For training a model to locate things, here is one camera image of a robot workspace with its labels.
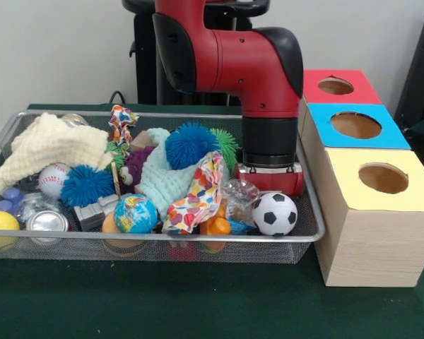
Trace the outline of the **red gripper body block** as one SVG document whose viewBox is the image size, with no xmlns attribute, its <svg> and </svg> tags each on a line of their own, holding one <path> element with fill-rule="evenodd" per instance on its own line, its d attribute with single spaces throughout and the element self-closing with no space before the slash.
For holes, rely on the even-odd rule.
<svg viewBox="0 0 424 339">
<path fill-rule="evenodd" d="M 304 173 L 299 162 L 291 167 L 275 169 L 237 163 L 235 177 L 255 185 L 260 191 L 277 191 L 287 196 L 299 196 L 304 188 Z"/>
</svg>

